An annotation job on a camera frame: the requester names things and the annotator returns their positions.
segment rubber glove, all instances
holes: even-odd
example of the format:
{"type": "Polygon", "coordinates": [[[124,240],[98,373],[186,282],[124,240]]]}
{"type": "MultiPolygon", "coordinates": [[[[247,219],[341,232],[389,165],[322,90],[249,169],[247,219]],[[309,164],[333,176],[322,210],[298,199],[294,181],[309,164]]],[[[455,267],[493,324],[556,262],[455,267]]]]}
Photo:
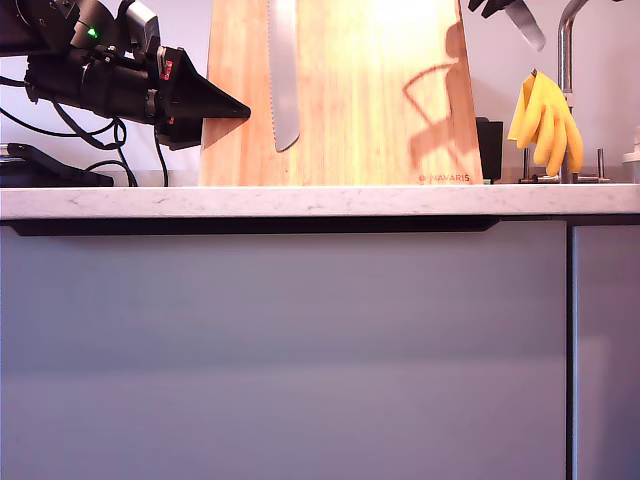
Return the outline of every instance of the rubber glove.
{"type": "Polygon", "coordinates": [[[584,143],[567,100],[560,87],[540,72],[522,84],[508,138],[516,141],[520,149],[537,143],[533,161],[546,165],[549,176],[560,172],[567,145],[571,173],[582,170],[584,143]]]}

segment cabinet door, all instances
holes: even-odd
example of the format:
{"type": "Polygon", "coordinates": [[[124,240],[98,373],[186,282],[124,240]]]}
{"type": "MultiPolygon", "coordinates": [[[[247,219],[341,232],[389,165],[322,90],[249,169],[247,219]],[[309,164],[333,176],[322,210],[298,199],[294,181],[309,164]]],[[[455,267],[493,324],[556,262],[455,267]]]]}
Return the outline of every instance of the cabinet door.
{"type": "Polygon", "coordinates": [[[640,478],[640,227],[576,233],[578,479],[640,478]]]}
{"type": "Polygon", "coordinates": [[[7,478],[564,477],[562,223],[2,249],[7,478]]]}

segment countertop edge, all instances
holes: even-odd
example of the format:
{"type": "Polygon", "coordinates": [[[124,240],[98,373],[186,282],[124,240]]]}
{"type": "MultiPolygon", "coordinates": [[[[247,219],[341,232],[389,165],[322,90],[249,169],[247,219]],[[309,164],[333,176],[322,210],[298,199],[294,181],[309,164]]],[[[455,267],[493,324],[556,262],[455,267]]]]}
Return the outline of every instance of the countertop edge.
{"type": "Polygon", "coordinates": [[[545,216],[640,213],[640,185],[0,190],[0,219],[545,216]]]}

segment bamboo cutting board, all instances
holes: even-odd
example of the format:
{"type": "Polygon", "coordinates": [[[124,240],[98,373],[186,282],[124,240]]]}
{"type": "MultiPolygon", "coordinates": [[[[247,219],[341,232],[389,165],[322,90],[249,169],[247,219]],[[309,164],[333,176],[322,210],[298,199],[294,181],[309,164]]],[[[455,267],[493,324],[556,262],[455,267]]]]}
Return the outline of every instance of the bamboo cutting board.
{"type": "Polygon", "coordinates": [[[277,153],[267,0],[214,0],[203,186],[482,183],[459,0],[298,0],[301,135],[277,153]]]}

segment faucet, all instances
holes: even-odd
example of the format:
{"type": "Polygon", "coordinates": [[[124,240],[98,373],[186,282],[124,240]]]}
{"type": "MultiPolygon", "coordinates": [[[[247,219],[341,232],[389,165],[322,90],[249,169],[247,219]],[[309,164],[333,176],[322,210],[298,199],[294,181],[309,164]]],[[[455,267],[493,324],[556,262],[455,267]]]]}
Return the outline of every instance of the faucet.
{"type": "MultiPolygon", "coordinates": [[[[573,112],[573,22],[578,12],[589,0],[571,0],[562,12],[558,28],[558,85],[573,112]]],[[[560,168],[560,183],[574,183],[574,174],[569,171],[568,154],[560,168]]]]}

